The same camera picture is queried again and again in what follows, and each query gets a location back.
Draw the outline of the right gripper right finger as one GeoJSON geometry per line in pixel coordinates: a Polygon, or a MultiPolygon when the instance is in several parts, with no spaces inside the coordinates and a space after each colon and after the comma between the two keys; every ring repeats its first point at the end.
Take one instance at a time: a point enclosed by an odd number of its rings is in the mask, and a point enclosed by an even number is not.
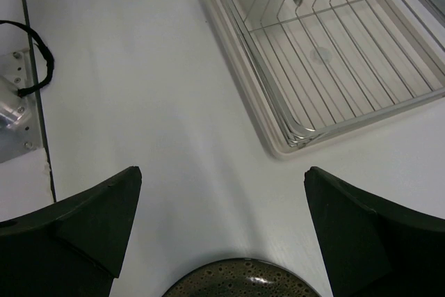
{"type": "Polygon", "coordinates": [[[444,295],[444,219],[318,167],[304,185],[334,296],[444,295]]]}

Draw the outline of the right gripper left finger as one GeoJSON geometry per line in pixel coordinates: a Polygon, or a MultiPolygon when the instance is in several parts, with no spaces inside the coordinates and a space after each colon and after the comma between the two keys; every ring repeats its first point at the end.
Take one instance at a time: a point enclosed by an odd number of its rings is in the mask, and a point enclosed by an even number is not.
{"type": "Polygon", "coordinates": [[[131,166],[1,222],[1,295],[108,296],[122,270],[141,185],[140,168],[131,166]]]}

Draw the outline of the dark brown glazed plate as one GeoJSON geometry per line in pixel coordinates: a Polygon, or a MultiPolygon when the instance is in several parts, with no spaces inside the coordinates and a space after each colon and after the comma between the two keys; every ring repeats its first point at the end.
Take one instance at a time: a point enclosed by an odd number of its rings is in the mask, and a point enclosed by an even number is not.
{"type": "Polygon", "coordinates": [[[188,296],[317,296],[304,280],[278,265],[258,259],[224,259],[186,274],[164,293],[188,296]]]}

